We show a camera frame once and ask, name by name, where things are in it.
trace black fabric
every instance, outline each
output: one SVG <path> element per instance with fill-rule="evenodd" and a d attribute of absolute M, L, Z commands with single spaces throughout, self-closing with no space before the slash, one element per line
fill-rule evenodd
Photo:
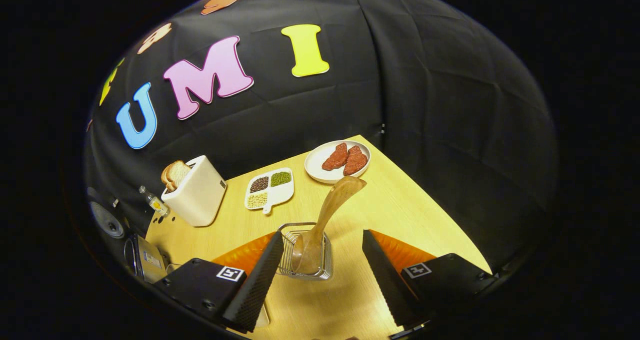
<path fill-rule="evenodd" d="M 493 269 L 546 230 L 557 162 L 552 120 L 530 72 L 473 19 L 439 0 L 238 0 L 201 15 L 206 1 L 167 19 L 172 30 L 141 55 L 146 36 L 134 44 L 91 115 L 94 187 L 118 197 L 138 228 L 151 216 L 138 187 L 160 195 L 160 173 L 176 159 L 205 154 L 229 179 L 362 134 L 451 215 Z M 293 24 L 320 26 L 328 72 L 292 76 L 281 29 Z M 178 120 L 164 71 L 183 59 L 202 67 L 210 45 L 231 35 L 240 37 L 238 57 L 254 85 L 211 104 L 198 100 L 199 111 Z M 130 102 L 142 128 L 132 96 L 148 81 L 157 132 L 136 150 L 115 117 Z"/>
<path fill-rule="evenodd" d="M 359 3 L 381 69 L 384 153 L 500 267 L 549 226 L 558 156 L 542 92 L 500 40 L 442 1 Z"/>

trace beans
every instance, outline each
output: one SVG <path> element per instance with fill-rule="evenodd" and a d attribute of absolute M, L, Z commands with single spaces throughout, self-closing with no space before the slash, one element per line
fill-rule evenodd
<path fill-rule="evenodd" d="M 268 184 L 269 184 L 268 176 L 263 176 L 262 178 L 258 178 L 254 181 L 253 184 L 251 184 L 251 190 L 249 192 L 253 193 L 253 192 L 257 192 L 258 190 L 266 189 Z"/>
<path fill-rule="evenodd" d="M 249 196 L 249 199 L 247 199 L 246 202 L 249 205 L 249 208 L 259 208 L 267 203 L 267 193 L 253 194 Z"/>
<path fill-rule="evenodd" d="M 271 176 L 271 186 L 277 187 L 278 185 L 285 184 L 291 181 L 291 174 L 289 172 L 277 172 Z"/>

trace steak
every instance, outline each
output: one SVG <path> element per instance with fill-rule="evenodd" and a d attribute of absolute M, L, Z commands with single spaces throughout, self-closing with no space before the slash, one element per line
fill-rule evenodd
<path fill-rule="evenodd" d="M 335 151 L 329 156 L 329 158 L 322 163 L 322 169 L 325 171 L 338 169 L 347 163 L 348 156 L 347 144 L 340 143 L 335 147 Z"/>
<path fill-rule="evenodd" d="M 345 165 L 342 172 L 343 175 L 351 175 L 364 168 L 367 164 L 367 156 L 362 154 L 359 146 L 353 146 L 349 149 L 349 156 L 347 157 L 347 165 Z"/>

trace letter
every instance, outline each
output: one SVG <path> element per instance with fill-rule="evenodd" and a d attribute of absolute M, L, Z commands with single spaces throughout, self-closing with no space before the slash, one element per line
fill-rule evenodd
<path fill-rule="evenodd" d="M 226 8 L 235 2 L 236 0 L 210 0 L 204 5 L 204 9 L 202 9 L 201 13 L 203 15 L 207 15 L 215 12 L 216 10 Z"/>
<path fill-rule="evenodd" d="M 133 121 L 129 114 L 129 109 L 131 108 L 129 102 L 126 102 L 126 104 L 120 108 L 118 115 L 116 115 L 116 122 L 120 125 L 122 135 L 124 135 L 128 146 L 133 149 L 141 149 L 149 144 L 158 128 L 158 119 L 156 118 L 154 106 L 151 104 L 149 88 L 151 88 L 151 83 L 146 83 L 133 94 L 133 100 L 139 103 L 142 115 L 145 117 L 142 131 L 137 131 L 133 126 Z"/>
<path fill-rule="evenodd" d="M 142 46 L 138 49 L 137 53 L 142 54 L 143 51 L 146 51 L 147 48 L 154 44 L 158 40 L 162 39 L 169 31 L 171 30 L 171 23 L 167 23 L 160 27 L 160 29 L 154 31 L 149 35 L 144 42 L 142 42 Z"/>
<path fill-rule="evenodd" d="M 102 96 L 100 97 L 100 103 L 98 103 L 98 106 L 101 106 L 103 104 L 103 101 L 105 101 L 107 94 L 109 94 L 109 90 L 112 88 L 112 81 L 114 81 L 114 78 L 116 77 L 116 72 L 118 71 L 118 67 L 121 66 L 122 62 L 124 62 L 124 58 L 122 58 L 120 63 L 116 65 L 113 72 L 111 72 L 109 78 L 107 78 L 107 81 L 105 81 L 104 86 L 102 87 L 102 90 L 103 90 Z"/>
<path fill-rule="evenodd" d="M 240 37 L 233 35 L 213 44 L 204 60 L 202 69 L 181 60 L 164 72 L 164 78 L 171 81 L 176 101 L 178 119 L 185 120 L 198 112 L 200 104 L 189 96 L 189 90 L 206 104 L 213 101 L 213 81 L 217 76 L 220 83 L 217 95 L 228 97 L 249 89 L 254 79 L 242 69 L 236 44 Z"/>
<path fill-rule="evenodd" d="M 282 28 L 282 33 L 291 39 L 295 67 L 291 69 L 294 76 L 321 74 L 329 70 L 329 63 L 322 60 L 316 34 L 320 27 L 315 24 L 297 24 Z"/>

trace wooden table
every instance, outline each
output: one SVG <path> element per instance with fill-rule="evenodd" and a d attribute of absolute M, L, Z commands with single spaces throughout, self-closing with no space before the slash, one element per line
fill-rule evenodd
<path fill-rule="evenodd" d="M 363 137 L 371 163 L 361 175 L 366 187 L 340 208 L 325 233 L 333 248 L 333 277 L 300 281 L 276 274 L 265 300 L 270 324 L 244 335 L 250 339 L 384 339 L 402 331 L 394 324 L 373 272 L 362 252 L 362 231 L 373 229 L 434 256 L 455 252 L 491 274 L 489 265 L 466 234 L 407 174 Z M 192 258 L 212 260 L 281 224 L 315 222 L 332 185 L 305 171 L 308 153 L 300 154 L 227 181 L 213 224 L 193 228 L 182 219 L 151 223 L 146 240 L 183 264 Z M 244 207 L 249 180 L 278 168 L 291 168 L 295 191 L 270 215 Z"/>

